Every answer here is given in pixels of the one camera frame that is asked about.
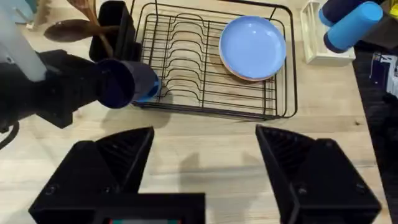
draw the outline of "wooden table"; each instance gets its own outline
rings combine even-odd
[[[297,1],[288,3],[295,16],[298,72],[298,113],[293,118],[241,122],[132,106],[110,110],[97,102],[78,110],[74,123],[65,129],[32,116],[21,121],[16,139],[0,151],[0,223],[34,223],[28,207],[75,142],[144,126],[155,127],[155,139],[140,192],[206,192],[207,223],[278,223],[279,212],[254,135],[257,123],[336,140],[382,203],[375,223],[390,223],[353,67],[314,67],[303,62]],[[49,21],[78,17],[82,15],[73,9],[56,7]],[[45,27],[37,32],[22,29],[34,49],[62,48],[87,57],[90,40],[57,44],[43,38]]]

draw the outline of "blue object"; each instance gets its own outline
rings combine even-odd
[[[133,101],[146,102],[160,88],[159,78],[147,64],[104,59],[97,66],[108,74],[98,99],[108,108],[123,108]]]
[[[0,7],[5,8],[9,18],[16,23],[25,24],[26,21],[16,12],[15,9],[20,10],[28,20],[33,20],[34,15],[32,9],[25,0],[0,0]]]
[[[323,36],[325,45],[333,52],[342,53],[359,41],[383,17],[381,7],[364,2],[342,18]]]
[[[149,101],[151,98],[156,96],[156,94],[159,91],[159,89],[160,89],[160,81],[159,81],[159,78],[156,77],[156,81],[155,81],[154,87],[150,90],[150,92],[148,94],[146,94],[146,96],[143,96],[139,100],[136,100],[136,102],[145,103],[145,102]]]
[[[286,58],[284,36],[267,19],[242,16],[221,33],[220,56],[235,75],[248,80],[273,76]]]
[[[323,10],[322,10],[322,9],[319,10],[318,15],[319,15],[319,20],[321,20],[321,22],[322,22],[324,25],[326,25],[326,26],[328,26],[328,27],[331,27],[331,26],[335,25],[332,21],[328,20],[328,19],[325,17],[325,15],[323,14]]]
[[[119,109],[131,103],[135,92],[133,76],[128,68],[117,60],[103,60],[97,64],[103,72],[108,72],[106,86],[98,101],[113,109]]]
[[[33,13],[37,12],[37,0],[25,0],[26,3],[30,6],[30,9]]]
[[[326,26],[333,26],[352,10],[367,0],[328,0],[319,10],[319,19]]]

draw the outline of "blue cup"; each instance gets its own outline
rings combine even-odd
[[[381,7],[364,2],[336,23],[323,36],[325,45],[333,52],[343,53],[356,44],[383,17]]]
[[[328,0],[319,10],[321,22],[331,27],[366,0]]]
[[[148,101],[159,90],[159,78],[147,64],[105,59],[97,66],[108,74],[98,99],[108,108],[123,108],[133,101]]]

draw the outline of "dish rack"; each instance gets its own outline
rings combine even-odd
[[[141,108],[263,120],[292,117],[297,112],[297,74],[290,9],[240,0],[212,2],[229,12],[210,10],[212,6],[199,9],[161,4],[158,0],[142,6],[135,41],[142,44],[141,61],[155,70],[161,86],[151,101],[133,104]],[[243,15],[231,11],[248,7],[262,15],[269,13],[266,19],[281,31],[287,44],[282,68],[261,82],[232,75],[222,64],[218,52],[224,27]]]

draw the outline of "dark blue cup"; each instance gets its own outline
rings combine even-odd
[[[159,78],[147,64],[105,59],[97,66],[108,74],[98,101],[109,108],[122,108],[133,101],[147,101],[159,90]]]

